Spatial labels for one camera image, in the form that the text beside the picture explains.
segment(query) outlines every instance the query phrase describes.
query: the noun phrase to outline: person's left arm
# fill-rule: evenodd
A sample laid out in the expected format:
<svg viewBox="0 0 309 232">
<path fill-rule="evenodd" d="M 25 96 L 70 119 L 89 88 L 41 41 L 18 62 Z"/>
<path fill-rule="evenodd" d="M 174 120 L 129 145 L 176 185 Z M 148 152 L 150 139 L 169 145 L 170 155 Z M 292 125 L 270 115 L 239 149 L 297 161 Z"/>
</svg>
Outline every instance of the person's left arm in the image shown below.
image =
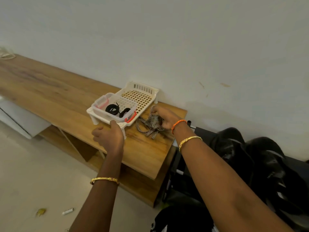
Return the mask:
<svg viewBox="0 0 309 232">
<path fill-rule="evenodd" d="M 109 131 L 100 127 L 92 132 L 93 140 L 103 146 L 107 152 L 97 177 L 118 179 L 123 156 L 124 137 L 115 121 L 111 121 L 110 125 Z M 112 181 L 95 181 L 70 228 L 70 232 L 108 232 L 117 188 L 118 184 Z"/>
</svg>

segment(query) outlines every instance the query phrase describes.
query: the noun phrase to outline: beige floor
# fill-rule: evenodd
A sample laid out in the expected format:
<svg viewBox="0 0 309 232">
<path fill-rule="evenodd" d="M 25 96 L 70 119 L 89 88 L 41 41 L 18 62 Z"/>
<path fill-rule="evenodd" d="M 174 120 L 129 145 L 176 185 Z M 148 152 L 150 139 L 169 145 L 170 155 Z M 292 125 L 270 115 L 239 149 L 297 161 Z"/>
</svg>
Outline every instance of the beige floor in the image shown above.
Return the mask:
<svg viewBox="0 0 309 232">
<path fill-rule="evenodd" d="M 28 140 L 0 122 L 0 231 L 65 231 L 95 176 L 45 140 Z M 61 214 L 72 207 L 74 212 Z M 39 208 L 47 211 L 35 217 Z M 110 231 L 149 231 L 158 212 L 119 188 Z"/>
</svg>

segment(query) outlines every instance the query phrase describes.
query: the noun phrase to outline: orange braided thread bracelet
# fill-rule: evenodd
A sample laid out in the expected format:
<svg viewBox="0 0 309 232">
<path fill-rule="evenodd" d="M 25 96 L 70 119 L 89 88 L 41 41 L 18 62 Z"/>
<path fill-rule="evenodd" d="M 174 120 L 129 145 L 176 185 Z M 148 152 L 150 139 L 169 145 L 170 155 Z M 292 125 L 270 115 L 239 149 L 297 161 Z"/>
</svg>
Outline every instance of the orange braided thread bracelet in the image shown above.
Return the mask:
<svg viewBox="0 0 309 232">
<path fill-rule="evenodd" d="M 173 127 L 172 127 L 172 134 L 174 134 L 174 128 L 175 128 L 175 126 L 176 126 L 177 124 L 179 124 L 180 122 L 182 122 L 182 121 L 186 122 L 186 124 L 187 124 L 187 121 L 186 121 L 186 120 L 179 120 L 179 121 L 177 121 L 177 122 L 173 125 Z"/>
</svg>

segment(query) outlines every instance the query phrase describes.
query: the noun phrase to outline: wall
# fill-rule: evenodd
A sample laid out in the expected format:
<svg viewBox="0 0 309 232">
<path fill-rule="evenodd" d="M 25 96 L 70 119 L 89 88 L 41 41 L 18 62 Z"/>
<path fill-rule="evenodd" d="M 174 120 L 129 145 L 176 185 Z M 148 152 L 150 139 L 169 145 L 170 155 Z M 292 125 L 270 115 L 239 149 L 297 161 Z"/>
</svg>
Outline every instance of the wall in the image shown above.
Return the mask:
<svg viewBox="0 0 309 232">
<path fill-rule="evenodd" d="M 1 0 L 0 44 L 309 159 L 309 0 Z"/>
</svg>

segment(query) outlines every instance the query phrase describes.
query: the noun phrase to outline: forearm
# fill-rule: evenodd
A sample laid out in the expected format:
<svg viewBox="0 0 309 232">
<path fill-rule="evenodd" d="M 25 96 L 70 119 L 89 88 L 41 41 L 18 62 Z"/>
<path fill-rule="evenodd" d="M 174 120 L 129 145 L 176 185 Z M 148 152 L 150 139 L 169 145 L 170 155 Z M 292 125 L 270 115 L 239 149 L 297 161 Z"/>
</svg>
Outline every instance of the forearm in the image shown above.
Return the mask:
<svg viewBox="0 0 309 232">
<path fill-rule="evenodd" d="M 119 178 L 123 150 L 109 153 L 97 177 Z M 70 232 L 109 231 L 118 185 L 108 180 L 95 181 Z"/>
<path fill-rule="evenodd" d="M 184 123 L 174 130 L 178 144 L 195 133 Z M 218 229 L 225 231 L 291 231 L 237 173 L 200 139 L 181 148 L 194 183 Z"/>
</svg>

